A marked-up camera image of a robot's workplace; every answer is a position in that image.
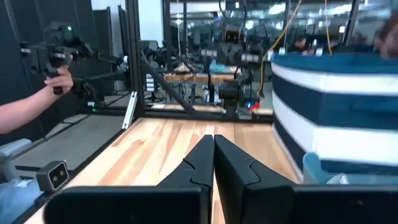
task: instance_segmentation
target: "gray floor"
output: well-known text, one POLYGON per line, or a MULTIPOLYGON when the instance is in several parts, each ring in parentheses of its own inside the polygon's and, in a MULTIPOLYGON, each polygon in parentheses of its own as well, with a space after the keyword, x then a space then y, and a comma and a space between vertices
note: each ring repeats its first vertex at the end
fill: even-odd
POLYGON ((14 159, 14 164, 43 167, 51 161, 66 161, 70 170, 76 169, 114 136, 122 123, 120 116, 90 116, 14 159))
POLYGON ((126 96, 122 97, 118 101, 111 104, 110 107, 112 107, 112 106, 127 106, 129 104, 130 96, 131 96, 131 94, 127 94, 126 96))

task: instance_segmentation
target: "wooden table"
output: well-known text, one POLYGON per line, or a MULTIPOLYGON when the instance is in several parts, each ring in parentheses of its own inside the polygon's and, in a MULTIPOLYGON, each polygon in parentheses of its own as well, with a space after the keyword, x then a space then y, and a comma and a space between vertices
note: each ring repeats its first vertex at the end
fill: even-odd
MULTIPOLYGON (((67 186, 157 185, 205 134, 222 134, 263 164, 287 178, 297 178, 270 125, 138 119, 67 186)), ((223 224, 216 182, 213 223, 223 224)), ((26 224, 44 224, 43 208, 26 224)))
MULTIPOLYGON (((223 82, 231 82, 234 80, 233 73, 236 70, 236 67, 229 68, 231 74, 217 73, 211 75, 211 83, 223 83, 223 82)), ((189 72, 189 69, 185 65, 181 65, 175 69, 178 72, 189 72)), ((208 83, 208 75, 206 73, 197 73, 197 74, 186 74, 186 75, 176 75, 175 73, 168 73, 164 76, 164 79, 167 82, 184 82, 186 84, 204 84, 208 83)))
MULTIPOLYGON (((166 105, 162 103, 155 103, 151 108, 154 109, 170 109, 170 110, 183 110, 181 105, 166 105)), ((198 111, 209 111, 209 112, 222 112, 223 108, 220 106, 196 106, 193 105, 193 108, 198 111)), ((266 109, 266 108, 259 108, 253 110, 253 113, 256 114, 261 114, 261 115, 272 115, 273 110, 272 109, 266 109)))

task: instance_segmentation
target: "metal bracket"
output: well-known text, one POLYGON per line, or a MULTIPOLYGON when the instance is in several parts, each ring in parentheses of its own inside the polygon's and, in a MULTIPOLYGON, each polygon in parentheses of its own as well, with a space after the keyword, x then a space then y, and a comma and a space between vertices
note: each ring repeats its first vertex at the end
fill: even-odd
POLYGON ((131 126, 132 118, 134 117, 134 111, 136 110, 137 104, 137 92, 131 92, 129 105, 127 106, 126 114, 124 115, 124 121, 122 129, 126 130, 131 126))

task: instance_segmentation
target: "striped fabric bin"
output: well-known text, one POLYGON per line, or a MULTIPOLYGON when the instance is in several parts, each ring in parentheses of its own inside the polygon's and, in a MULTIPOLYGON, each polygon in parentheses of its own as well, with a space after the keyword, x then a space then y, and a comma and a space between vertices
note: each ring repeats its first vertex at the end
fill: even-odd
POLYGON ((315 152, 330 172, 398 174, 398 60, 275 55, 272 71, 275 135, 299 169, 315 152))

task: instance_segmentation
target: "yellow cable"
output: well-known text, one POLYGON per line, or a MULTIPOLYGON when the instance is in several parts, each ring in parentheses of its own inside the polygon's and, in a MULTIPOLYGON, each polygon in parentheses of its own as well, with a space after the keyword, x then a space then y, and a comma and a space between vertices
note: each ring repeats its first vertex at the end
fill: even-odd
POLYGON ((268 52, 269 52, 270 50, 273 50, 273 49, 276 47, 276 45, 279 43, 279 41, 281 40, 281 38, 282 38, 282 37, 284 36, 284 34, 286 33, 286 31, 287 31, 287 29, 289 28, 290 24, 292 23, 294 17, 296 16, 297 11, 298 11, 299 6, 301 5, 302 1, 303 1, 303 0, 298 0, 297 6, 296 6, 296 8, 294 9, 293 14, 292 14, 292 16, 290 17, 290 19, 287 21, 286 26, 285 26, 285 29, 282 31, 282 33, 280 34, 280 36, 278 37, 278 39, 275 41, 274 45, 273 45, 272 47, 270 47, 270 48, 268 49, 268 51, 266 51, 266 53, 264 54, 264 56, 263 56, 263 58, 262 58, 262 60, 261 60, 261 82, 260 82, 260 88, 258 89, 257 94, 260 94, 260 91, 262 90, 262 87, 264 86, 264 77, 263 77, 263 76, 264 76, 264 60, 265 60, 265 58, 266 58, 268 52))
POLYGON ((328 26, 328 0, 325 0, 325 23, 326 23, 326 39, 328 40, 328 50, 329 50, 329 55, 331 55, 329 26, 328 26))

